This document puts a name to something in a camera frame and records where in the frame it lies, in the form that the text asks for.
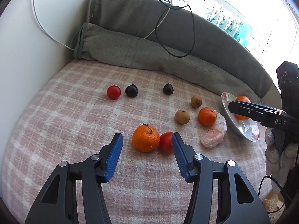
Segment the white gloved right hand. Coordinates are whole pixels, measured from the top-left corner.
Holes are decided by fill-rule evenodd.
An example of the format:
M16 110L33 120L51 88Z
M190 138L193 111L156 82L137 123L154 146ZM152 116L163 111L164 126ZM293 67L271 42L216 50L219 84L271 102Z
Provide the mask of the white gloved right hand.
M289 143L283 152L279 153L272 128L266 129L265 142L267 144L265 151L266 175L271 176L281 187L284 187L289 172L295 167L298 143Z

